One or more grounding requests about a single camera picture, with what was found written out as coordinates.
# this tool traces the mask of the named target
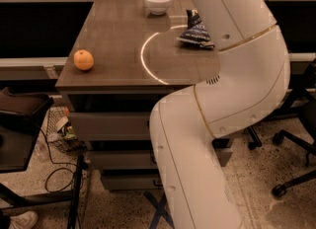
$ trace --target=drawer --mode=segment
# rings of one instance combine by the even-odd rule
[[[105,91],[86,91],[70,94],[68,98],[77,113],[139,113],[151,112],[160,99],[176,90],[145,87],[127,86],[108,88]]]
[[[150,113],[71,113],[80,140],[145,140]]]
[[[157,169],[153,151],[89,151],[87,157],[97,170]]]
[[[101,175],[101,182],[106,190],[158,190],[162,189],[162,183],[158,174],[151,173],[146,174],[146,171],[142,171],[144,174],[133,172],[134,174],[122,174],[118,175]]]

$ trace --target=chair leg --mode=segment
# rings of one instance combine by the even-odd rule
[[[291,181],[288,181],[286,182],[285,184],[283,185],[277,185],[275,186],[273,189],[272,189],[272,194],[275,196],[275,197],[282,197],[286,194],[286,190],[288,188],[291,188],[291,187],[294,187],[294,186],[297,186],[297,185],[300,185],[300,184],[303,184],[303,183],[306,183],[310,180],[313,180],[313,179],[316,179],[316,170],[312,171],[312,172],[309,172],[303,176],[300,176],[298,178],[295,178]]]
[[[257,147],[261,147],[263,145],[263,143],[261,142],[260,138],[258,137],[254,127],[252,125],[250,125],[249,127],[247,127],[247,130],[253,139],[253,141],[249,142],[248,148],[250,150],[254,150]]]
[[[286,130],[281,130],[279,133],[276,133],[276,135],[273,138],[273,144],[280,145],[283,142],[283,138],[286,137],[289,140],[293,141],[300,147],[304,148],[309,153],[316,155],[316,147],[315,145],[311,145],[308,142],[304,141],[303,139],[289,133]]]
[[[5,187],[4,185],[0,184],[0,198],[10,204],[8,208],[27,207],[40,204],[70,201],[71,203],[67,229],[74,229],[76,226],[76,219],[78,218],[77,209],[82,182],[82,171],[86,170],[87,168],[88,166],[84,162],[83,155],[79,155],[77,158],[77,169],[75,173],[74,186],[71,191],[20,196]]]

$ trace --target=gray drawer cabinet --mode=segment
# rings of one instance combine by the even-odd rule
[[[62,91],[69,120],[107,190],[162,188],[149,134],[154,105],[173,89]]]

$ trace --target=desk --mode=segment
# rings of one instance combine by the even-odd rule
[[[213,51],[176,41],[191,8],[190,0],[174,0],[166,15],[153,16],[143,0],[97,0],[61,72],[56,88],[106,189],[159,188],[148,122],[153,106],[219,71]],[[73,63],[80,48],[94,56],[88,72]]]

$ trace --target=table top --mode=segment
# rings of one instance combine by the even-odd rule
[[[56,83],[62,90],[115,86],[192,85],[216,75],[214,50],[185,47],[190,0],[173,0],[165,15],[152,15],[143,0],[96,0]],[[94,66],[81,71],[73,55],[90,51]]]

